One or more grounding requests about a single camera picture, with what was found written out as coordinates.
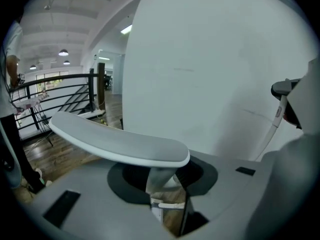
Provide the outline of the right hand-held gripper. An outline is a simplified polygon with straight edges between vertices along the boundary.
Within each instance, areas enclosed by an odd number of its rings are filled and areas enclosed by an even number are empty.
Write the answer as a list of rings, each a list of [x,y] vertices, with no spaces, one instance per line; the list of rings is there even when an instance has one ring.
[[[320,59],[308,63],[307,73],[289,84],[287,107],[283,118],[304,134],[320,132]]]

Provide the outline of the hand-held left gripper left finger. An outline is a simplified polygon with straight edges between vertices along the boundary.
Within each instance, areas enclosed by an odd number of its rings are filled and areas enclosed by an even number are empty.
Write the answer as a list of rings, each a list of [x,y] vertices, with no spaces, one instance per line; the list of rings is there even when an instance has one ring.
[[[128,203],[108,183],[110,169],[122,163],[104,159],[90,161],[61,176],[44,188],[25,211],[53,239],[72,240],[173,240],[152,213],[149,204]],[[44,217],[65,192],[80,196],[58,228]]]

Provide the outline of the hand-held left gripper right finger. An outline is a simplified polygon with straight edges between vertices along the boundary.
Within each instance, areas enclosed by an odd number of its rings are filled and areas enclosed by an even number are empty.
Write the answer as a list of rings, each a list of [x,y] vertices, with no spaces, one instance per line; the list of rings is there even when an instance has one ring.
[[[180,237],[195,232],[232,204],[251,181],[259,163],[190,152],[187,165],[176,171],[186,192]]]

